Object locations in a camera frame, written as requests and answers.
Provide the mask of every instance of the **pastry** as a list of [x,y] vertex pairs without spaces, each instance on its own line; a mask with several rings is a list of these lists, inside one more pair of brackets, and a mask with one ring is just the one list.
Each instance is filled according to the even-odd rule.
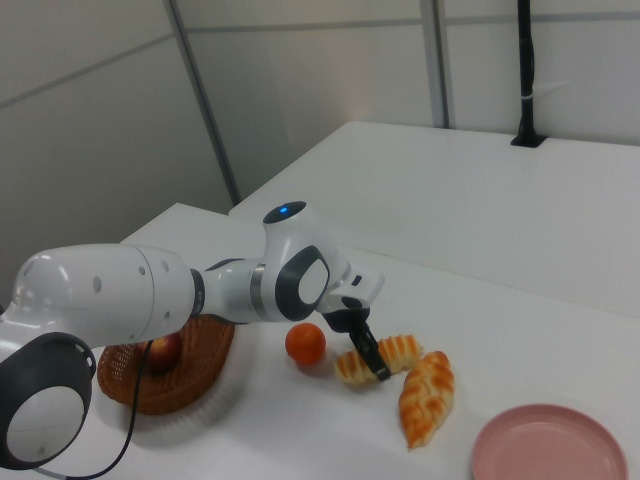
[[[378,341],[378,348],[392,374],[413,367],[422,354],[422,346],[413,335],[382,339]],[[360,384],[377,380],[357,350],[341,355],[335,363],[335,371],[345,383]]]
[[407,374],[398,407],[410,449],[431,440],[453,406],[454,392],[453,372],[442,352],[428,353]]

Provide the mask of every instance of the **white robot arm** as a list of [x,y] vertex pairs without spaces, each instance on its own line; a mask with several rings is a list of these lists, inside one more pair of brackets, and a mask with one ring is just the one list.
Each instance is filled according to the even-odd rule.
[[273,209],[264,227],[262,258],[205,271],[166,250],[122,244],[27,260],[0,316],[0,467],[38,467],[73,442],[91,400],[91,348],[168,335],[191,315],[245,324],[318,311],[350,335],[378,378],[388,378],[366,322],[383,276],[350,263],[304,202]]

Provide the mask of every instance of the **wicker basket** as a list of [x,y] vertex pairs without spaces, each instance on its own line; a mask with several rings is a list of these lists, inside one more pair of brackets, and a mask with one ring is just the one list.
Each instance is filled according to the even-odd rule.
[[[178,364],[162,375],[143,375],[138,412],[163,415],[200,398],[220,375],[234,330],[233,325],[212,315],[191,317],[180,330],[182,356]],[[131,407],[141,360],[142,354],[133,344],[105,348],[98,362],[98,384],[104,394]]]

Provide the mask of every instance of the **white table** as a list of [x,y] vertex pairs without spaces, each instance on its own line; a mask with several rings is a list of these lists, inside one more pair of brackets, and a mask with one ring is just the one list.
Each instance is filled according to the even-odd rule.
[[[175,205],[126,242],[181,254],[194,268],[262,254],[259,224]],[[409,452],[397,416],[403,376],[363,391],[331,369],[350,348],[329,331],[324,364],[301,371],[284,350],[290,324],[237,328],[222,376],[205,397],[166,417],[142,416],[121,463],[105,478],[470,479],[482,426],[521,404],[577,408],[623,447],[629,478],[640,477],[640,322],[575,303],[345,247],[386,283],[370,326],[377,337],[414,333],[446,352],[456,374],[455,405],[425,448]],[[49,465],[88,474],[117,455],[128,411],[94,389],[84,430]],[[42,478],[2,471],[3,479]]]
[[344,245],[640,316],[640,148],[347,123],[231,210],[305,200]]

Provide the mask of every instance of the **red apple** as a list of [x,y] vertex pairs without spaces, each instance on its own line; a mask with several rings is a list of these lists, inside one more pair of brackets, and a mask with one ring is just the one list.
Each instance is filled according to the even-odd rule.
[[[144,354],[144,350],[147,348],[147,342],[137,343],[136,348],[141,355]],[[156,338],[151,344],[145,371],[152,375],[159,375],[167,370],[171,370],[180,361],[181,353],[182,337],[180,337],[179,332],[172,333],[166,337]]]

